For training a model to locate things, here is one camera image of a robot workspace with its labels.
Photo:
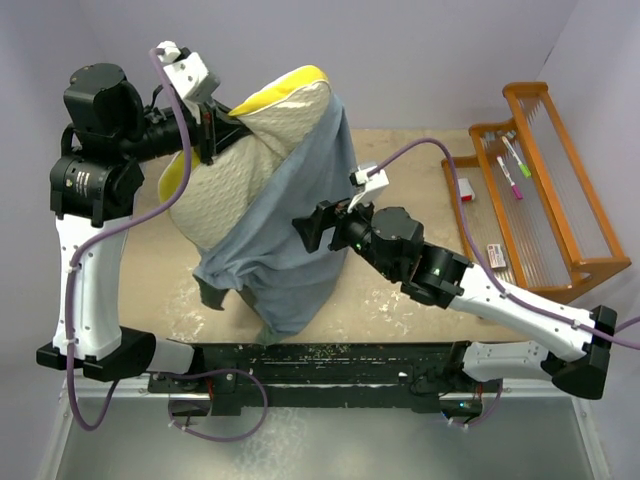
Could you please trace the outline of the white quilted pillow yellow stripe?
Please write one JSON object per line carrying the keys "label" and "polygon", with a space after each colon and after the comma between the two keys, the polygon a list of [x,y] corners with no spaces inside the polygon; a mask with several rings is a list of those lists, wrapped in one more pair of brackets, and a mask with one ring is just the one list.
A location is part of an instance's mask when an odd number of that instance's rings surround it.
{"label": "white quilted pillow yellow stripe", "polygon": [[320,121],[330,97],[327,75],[314,65],[305,65],[232,109],[230,115],[247,126],[250,134],[226,148],[210,165],[192,155],[188,185],[169,209],[181,234],[204,250],[222,241]]}

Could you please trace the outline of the patchwork green beige pillowcase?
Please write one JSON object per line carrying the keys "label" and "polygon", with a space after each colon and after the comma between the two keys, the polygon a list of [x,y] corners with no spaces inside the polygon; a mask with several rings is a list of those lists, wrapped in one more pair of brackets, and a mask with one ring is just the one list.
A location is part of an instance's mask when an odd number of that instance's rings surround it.
{"label": "patchwork green beige pillowcase", "polygon": [[193,276],[201,302],[219,310],[236,290],[276,338],[300,333],[330,298],[346,254],[305,250],[292,221],[310,215],[321,201],[353,195],[349,180],[355,152],[343,103],[330,94],[318,124],[284,160],[231,232],[203,250]]}

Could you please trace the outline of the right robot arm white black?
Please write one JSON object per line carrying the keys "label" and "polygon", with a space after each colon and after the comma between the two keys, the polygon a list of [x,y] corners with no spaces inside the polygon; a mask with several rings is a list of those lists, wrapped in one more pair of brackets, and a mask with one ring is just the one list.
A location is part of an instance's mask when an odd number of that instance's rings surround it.
{"label": "right robot arm white black", "polygon": [[548,380],[588,400],[602,398],[617,314],[554,302],[490,277],[467,257],[424,239],[423,225],[402,207],[376,210],[320,202],[308,217],[293,220],[304,248],[319,249],[332,230],[332,251],[352,248],[385,279],[417,303],[492,320],[524,336],[524,342],[471,342],[455,365],[477,382]]}

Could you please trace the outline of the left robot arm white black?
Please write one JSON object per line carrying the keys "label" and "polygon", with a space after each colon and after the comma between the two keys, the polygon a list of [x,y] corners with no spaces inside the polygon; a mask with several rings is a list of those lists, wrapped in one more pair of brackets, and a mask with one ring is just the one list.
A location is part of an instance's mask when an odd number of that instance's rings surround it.
{"label": "left robot arm white black", "polygon": [[188,372],[195,349],[123,327],[120,264],[131,227],[142,164],[192,146],[210,160],[247,134],[213,91],[218,79],[198,56],[163,61],[174,108],[144,105],[123,69],[83,67],[64,92],[70,116],[61,156],[50,172],[50,207],[61,254],[56,333],[37,350],[40,366],[80,370],[110,382],[146,372]]}

